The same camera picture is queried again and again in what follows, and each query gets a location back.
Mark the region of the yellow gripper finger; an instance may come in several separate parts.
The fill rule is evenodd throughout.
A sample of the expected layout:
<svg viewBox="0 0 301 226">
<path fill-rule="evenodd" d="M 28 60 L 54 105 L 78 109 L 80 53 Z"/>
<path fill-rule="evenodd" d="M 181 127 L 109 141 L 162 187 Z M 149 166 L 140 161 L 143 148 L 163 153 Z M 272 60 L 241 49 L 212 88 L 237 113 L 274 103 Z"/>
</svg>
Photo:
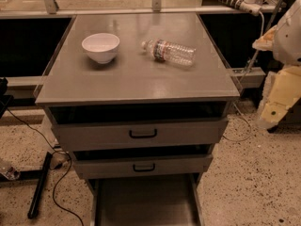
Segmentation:
<svg viewBox="0 0 301 226">
<path fill-rule="evenodd" d="M 277 27 L 274 25 L 266 33 L 252 43 L 252 47 L 259 51 L 272 51 Z"/>
<path fill-rule="evenodd" d="M 300 99 L 300 66 L 285 66 L 277 73 L 269 72 L 264 81 L 257 125 L 261 129 L 277 126 Z"/>
</svg>

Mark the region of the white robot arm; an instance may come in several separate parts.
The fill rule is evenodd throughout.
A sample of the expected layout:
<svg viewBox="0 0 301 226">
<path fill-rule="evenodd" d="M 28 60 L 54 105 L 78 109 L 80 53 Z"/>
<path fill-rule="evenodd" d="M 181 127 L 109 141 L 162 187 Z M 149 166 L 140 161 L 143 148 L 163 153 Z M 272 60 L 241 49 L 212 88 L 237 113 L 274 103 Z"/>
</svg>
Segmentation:
<svg viewBox="0 0 301 226">
<path fill-rule="evenodd" d="M 301 0 L 295 0 L 278 23 L 255 40 L 252 47 L 271 51 L 274 60 L 283 64 L 277 73 L 267 74 L 258 108 L 257 125 L 271 129 L 301 99 Z"/>
</svg>

